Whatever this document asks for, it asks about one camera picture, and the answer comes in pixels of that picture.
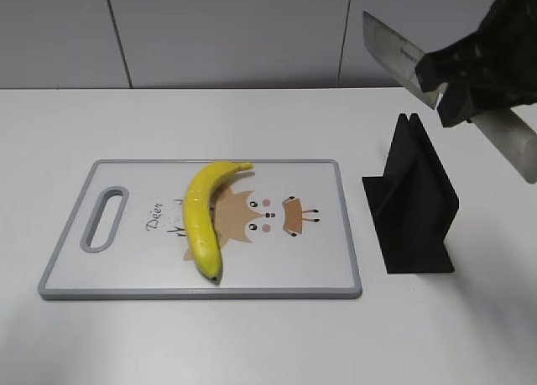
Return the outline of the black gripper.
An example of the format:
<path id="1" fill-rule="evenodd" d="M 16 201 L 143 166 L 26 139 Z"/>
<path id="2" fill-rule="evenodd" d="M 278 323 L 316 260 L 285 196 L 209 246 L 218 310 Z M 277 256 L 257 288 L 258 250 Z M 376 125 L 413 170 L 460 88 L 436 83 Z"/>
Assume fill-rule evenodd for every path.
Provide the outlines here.
<path id="1" fill-rule="evenodd" d="M 442 127 L 535 104 L 536 0 L 495 0 L 473 33 L 425 54 L 414 71 L 423 92 L 451 82 L 437 107 Z"/>

